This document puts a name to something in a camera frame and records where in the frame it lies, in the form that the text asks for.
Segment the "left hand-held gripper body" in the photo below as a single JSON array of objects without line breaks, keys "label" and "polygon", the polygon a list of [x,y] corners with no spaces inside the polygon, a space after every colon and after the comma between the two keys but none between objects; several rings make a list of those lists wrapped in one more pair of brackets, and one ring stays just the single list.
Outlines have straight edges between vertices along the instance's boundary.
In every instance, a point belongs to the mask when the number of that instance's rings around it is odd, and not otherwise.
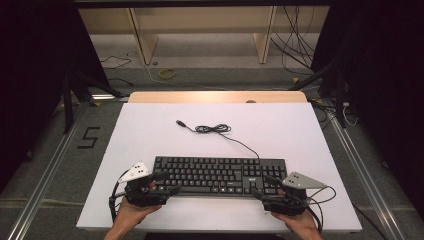
[{"label": "left hand-held gripper body", "polygon": [[118,183],[125,183],[125,196],[128,202],[138,207],[165,205],[167,198],[165,190],[154,190],[148,181],[148,176],[152,172],[142,162],[139,161],[127,170],[119,179]]}]

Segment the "person's right hand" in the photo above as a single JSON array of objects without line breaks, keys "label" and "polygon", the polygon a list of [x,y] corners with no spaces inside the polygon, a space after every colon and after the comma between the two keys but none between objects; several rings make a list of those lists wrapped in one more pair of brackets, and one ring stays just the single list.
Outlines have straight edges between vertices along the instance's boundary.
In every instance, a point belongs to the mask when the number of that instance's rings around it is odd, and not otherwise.
[{"label": "person's right hand", "polygon": [[307,210],[305,210],[301,215],[296,216],[288,216],[275,212],[272,212],[271,215],[283,221],[291,231],[298,235],[318,231],[312,214]]}]

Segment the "person's left hand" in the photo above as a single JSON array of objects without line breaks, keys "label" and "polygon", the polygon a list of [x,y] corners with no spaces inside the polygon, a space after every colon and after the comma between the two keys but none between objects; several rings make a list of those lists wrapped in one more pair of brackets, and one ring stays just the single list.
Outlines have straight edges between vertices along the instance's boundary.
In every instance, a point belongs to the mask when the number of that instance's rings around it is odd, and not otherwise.
[{"label": "person's left hand", "polygon": [[138,207],[128,202],[126,197],[122,198],[113,228],[120,231],[130,231],[140,224],[149,214],[158,211],[161,205]]}]

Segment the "aluminium floor rail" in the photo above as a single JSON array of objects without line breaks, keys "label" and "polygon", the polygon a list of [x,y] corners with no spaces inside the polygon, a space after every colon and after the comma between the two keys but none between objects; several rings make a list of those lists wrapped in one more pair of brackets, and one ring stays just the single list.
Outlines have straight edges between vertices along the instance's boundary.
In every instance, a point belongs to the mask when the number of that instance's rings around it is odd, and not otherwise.
[{"label": "aluminium floor rail", "polygon": [[24,200],[22,211],[17,217],[10,233],[7,235],[6,240],[23,240],[31,223],[42,203],[42,200],[47,193],[51,182],[53,181],[56,172],[58,171],[60,164],[62,163],[64,156],[70,146],[70,143],[75,135],[81,118],[88,109],[88,103],[81,103],[76,108],[74,123],[67,130],[66,133],[61,134],[61,138],[54,149],[54,153],[51,156],[43,174],[37,181],[37,185],[31,191],[31,195],[28,199]]},{"label": "aluminium floor rail", "polygon": [[365,166],[362,158],[357,151],[352,139],[350,138],[346,129],[342,128],[338,123],[335,114],[327,113],[329,118],[328,123],[332,125],[335,130],[339,141],[341,142],[348,158],[357,174],[366,195],[373,206],[373,209],[379,218],[382,227],[385,230],[388,240],[406,240],[400,225],[397,223],[395,215],[385,201],[381,191],[378,189],[371,173]]}]

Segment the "light wooden desk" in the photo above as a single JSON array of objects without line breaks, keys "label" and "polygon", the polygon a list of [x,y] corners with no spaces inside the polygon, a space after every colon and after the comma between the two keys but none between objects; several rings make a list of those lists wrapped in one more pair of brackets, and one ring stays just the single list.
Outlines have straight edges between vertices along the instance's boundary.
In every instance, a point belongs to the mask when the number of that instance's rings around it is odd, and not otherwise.
[{"label": "light wooden desk", "polygon": [[151,62],[161,34],[249,33],[264,64],[273,33],[319,33],[327,6],[182,7],[80,9],[91,34],[131,34],[141,61]]}]

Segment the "white table cover board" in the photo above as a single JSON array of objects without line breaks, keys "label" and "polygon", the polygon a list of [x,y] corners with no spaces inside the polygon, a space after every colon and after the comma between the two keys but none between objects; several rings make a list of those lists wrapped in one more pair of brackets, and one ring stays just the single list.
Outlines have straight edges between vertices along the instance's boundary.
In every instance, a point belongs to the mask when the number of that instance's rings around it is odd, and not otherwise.
[{"label": "white table cover board", "polygon": [[[86,230],[112,224],[108,198],[118,177],[157,156],[284,159],[288,171],[327,184],[315,195],[326,233],[358,232],[352,207],[315,113],[308,103],[158,104],[123,106],[77,222]],[[282,233],[284,224],[254,198],[172,197],[149,215],[146,232]]]}]

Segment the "yellow tape roll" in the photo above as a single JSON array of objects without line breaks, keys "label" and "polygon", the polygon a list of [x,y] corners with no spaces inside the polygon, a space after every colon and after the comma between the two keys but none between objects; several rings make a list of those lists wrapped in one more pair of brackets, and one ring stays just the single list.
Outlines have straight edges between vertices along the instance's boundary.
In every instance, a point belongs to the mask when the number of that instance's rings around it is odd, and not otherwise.
[{"label": "yellow tape roll", "polygon": [[163,80],[172,79],[176,75],[174,69],[164,68],[159,71],[159,77]]}]

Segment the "black metal stand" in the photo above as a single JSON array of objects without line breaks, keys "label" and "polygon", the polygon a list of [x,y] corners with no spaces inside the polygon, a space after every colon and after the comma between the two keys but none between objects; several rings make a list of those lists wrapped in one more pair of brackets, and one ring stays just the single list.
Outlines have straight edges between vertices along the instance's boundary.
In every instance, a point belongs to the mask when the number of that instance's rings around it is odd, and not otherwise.
[{"label": "black metal stand", "polygon": [[342,67],[339,62],[332,61],[327,66],[314,73],[312,76],[289,88],[289,91],[299,91],[317,81],[318,79],[322,80],[318,89],[319,96],[324,98],[333,96],[335,98],[335,116],[341,127],[345,128],[346,122],[343,115],[345,81]]},{"label": "black metal stand", "polygon": [[101,82],[100,80],[97,80],[81,71],[71,71],[70,73],[67,73],[62,80],[62,96],[65,112],[65,134],[71,130],[71,127],[74,123],[71,94],[74,94],[80,102],[88,103],[92,99],[92,94],[88,90],[89,86],[94,86],[117,98],[128,97],[128,94],[114,90],[109,85],[108,81]]}]

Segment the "black curtain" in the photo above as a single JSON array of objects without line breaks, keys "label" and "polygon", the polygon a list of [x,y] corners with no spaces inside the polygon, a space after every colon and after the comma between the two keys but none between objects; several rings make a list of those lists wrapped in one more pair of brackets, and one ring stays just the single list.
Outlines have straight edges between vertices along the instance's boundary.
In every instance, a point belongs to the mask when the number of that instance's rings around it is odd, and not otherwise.
[{"label": "black curtain", "polygon": [[315,51],[317,71],[367,9],[344,77],[360,121],[424,220],[424,0],[332,0]]},{"label": "black curtain", "polygon": [[73,0],[0,0],[0,193],[57,107],[62,83],[109,84]]}]

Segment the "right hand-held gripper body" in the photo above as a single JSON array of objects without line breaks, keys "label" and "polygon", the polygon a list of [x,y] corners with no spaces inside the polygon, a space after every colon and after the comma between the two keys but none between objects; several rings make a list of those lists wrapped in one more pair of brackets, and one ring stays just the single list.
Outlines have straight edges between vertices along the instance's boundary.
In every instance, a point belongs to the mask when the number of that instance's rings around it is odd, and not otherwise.
[{"label": "right hand-held gripper body", "polygon": [[301,215],[309,206],[310,197],[307,189],[323,190],[326,184],[298,172],[290,173],[282,181],[282,188],[268,184],[264,189],[265,199],[262,202],[265,211],[281,213],[289,216]]}]

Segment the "black keyboard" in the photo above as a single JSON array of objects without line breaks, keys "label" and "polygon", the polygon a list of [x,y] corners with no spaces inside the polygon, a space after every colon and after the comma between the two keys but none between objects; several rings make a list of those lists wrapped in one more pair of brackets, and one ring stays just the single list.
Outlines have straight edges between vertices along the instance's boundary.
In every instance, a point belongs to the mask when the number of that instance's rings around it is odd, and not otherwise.
[{"label": "black keyboard", "polygon": [[271,176],[287,176],[284,159],[157,156],[154,172],[168,172],[159,190],[180,186],[179,196],[251,197],[251,190],[273,195],[277,188],[265,183]]}]

